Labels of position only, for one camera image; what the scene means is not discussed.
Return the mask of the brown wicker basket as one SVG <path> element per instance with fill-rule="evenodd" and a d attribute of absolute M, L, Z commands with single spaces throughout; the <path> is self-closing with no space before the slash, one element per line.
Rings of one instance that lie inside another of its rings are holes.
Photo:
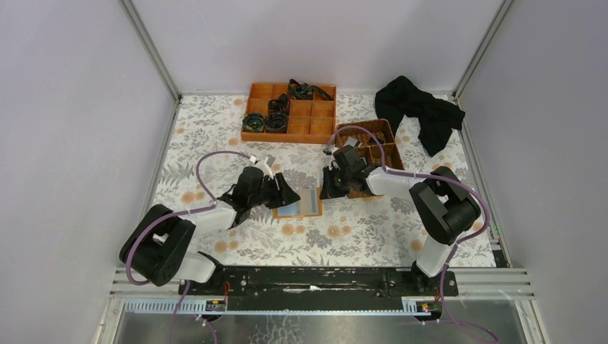
<path fill-rule="evenodd" d="M 367 177 L 366 182 L 372 196 L 390 196 L 399 199 L 410 197 L 410 182 L 405 177 L 395 176 L 393 172 L 402 170 L 404 164 L 397 148 L 394 134 L 387 120 L 367 120 L 339 125 L 334 135 L 332 148 L 343 147 L 347 138 L 360 140 L 364 146 L 356 148 L 368 163 L 378 165 Z"/>

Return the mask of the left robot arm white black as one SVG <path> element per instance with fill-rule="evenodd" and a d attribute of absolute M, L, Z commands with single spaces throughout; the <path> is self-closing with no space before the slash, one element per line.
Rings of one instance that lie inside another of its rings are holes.
<path fill-rule="evenodd" d="M 208 206 L 173 211 L 156 204 L 123 245 L 119 257 L 133 285 L 157 287 L 171 280 L 208 282 L 217 262 L 202 253 L 189 251 L 198 229 L 225 230 L 242 224 L 258 206 L 277 209 L 300 200 L 281 173 L 265 173 L 246 167 L 237 182 Z"/>

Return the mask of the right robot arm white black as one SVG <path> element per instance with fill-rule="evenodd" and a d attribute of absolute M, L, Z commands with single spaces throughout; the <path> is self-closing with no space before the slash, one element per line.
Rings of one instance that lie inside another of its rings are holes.
<path fill-rule="evenodd" d="M 329 164 L 323 168 L 320 198 L 349 194 L 390 196 L 413 202 L 428 237 L 413 268 L 436 277 L 464 241 L 462 233 L 485 216 L 487 204 L 451 169 L 440 167 L 430 174 L 415 174 L 363 159 L 350 145 L 326 147 Z"/>

